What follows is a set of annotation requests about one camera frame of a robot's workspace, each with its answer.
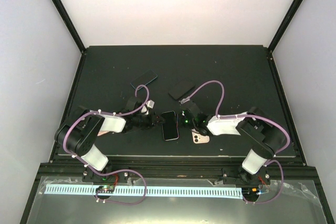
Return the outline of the pink phone case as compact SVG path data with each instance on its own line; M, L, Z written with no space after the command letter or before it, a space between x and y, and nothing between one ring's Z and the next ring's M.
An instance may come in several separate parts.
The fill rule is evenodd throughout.
M97 134L97 136L102 136L109 133L109 131L99 131L99 133Z

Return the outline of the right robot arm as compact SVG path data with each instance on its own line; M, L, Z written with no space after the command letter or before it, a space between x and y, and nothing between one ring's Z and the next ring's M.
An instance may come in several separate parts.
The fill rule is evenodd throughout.
M182 125L191 129L196 143L201 138L220 135L238 135L244 141L252 143L252 147L238 171L239 179L252 183L263 166L290 143L288 132L278 123L265 117L257 107L247 112L233 115L207 115L190 99L180 102L182 109Z

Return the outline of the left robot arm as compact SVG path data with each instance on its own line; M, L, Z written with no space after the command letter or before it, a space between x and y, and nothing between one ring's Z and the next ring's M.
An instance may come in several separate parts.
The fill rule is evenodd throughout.
M95 146L103 133L127 133L134 127L146 130L163 124L165 119L151 110L154 101L131 97L119 112L92 111L79 106L61 124L55 133L55 142L64 150L94 168L94 175L108 181L113 169L108 158Z

